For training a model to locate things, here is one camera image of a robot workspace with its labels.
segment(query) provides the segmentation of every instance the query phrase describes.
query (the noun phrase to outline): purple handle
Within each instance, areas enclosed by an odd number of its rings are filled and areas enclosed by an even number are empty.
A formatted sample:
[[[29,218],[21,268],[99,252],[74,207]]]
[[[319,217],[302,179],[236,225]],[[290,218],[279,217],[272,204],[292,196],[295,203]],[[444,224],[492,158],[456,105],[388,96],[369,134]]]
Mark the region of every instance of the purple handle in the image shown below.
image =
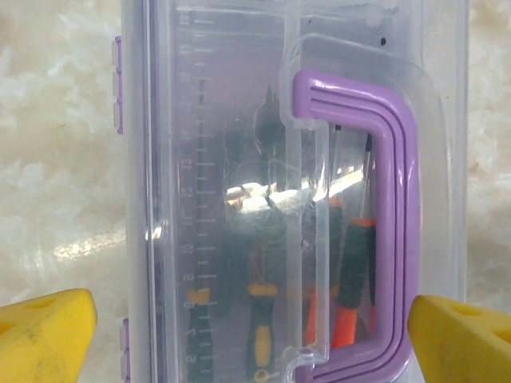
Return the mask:
[[[411,355],[406,318],[418,292],[420,200],[414,116],[389,89],[311,70],[295,76],[293,108],[297,118],[370,133],[377,164],[376,331],[370,340],[332,351],[311,377],[317,383],[391,381]]]

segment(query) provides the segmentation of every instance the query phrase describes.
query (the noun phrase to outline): white fur rug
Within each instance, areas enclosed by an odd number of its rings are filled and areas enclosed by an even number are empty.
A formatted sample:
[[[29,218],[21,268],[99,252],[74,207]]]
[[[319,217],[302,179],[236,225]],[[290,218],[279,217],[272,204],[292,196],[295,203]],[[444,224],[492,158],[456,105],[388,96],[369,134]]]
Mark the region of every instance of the white fur rug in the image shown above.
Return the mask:
[[[118,0],[0,2],[0,306],[87,287],[99,326],[80,382],[120,381],[127,314]],[[468,299],[511,311],[511,1],[474,0]]]

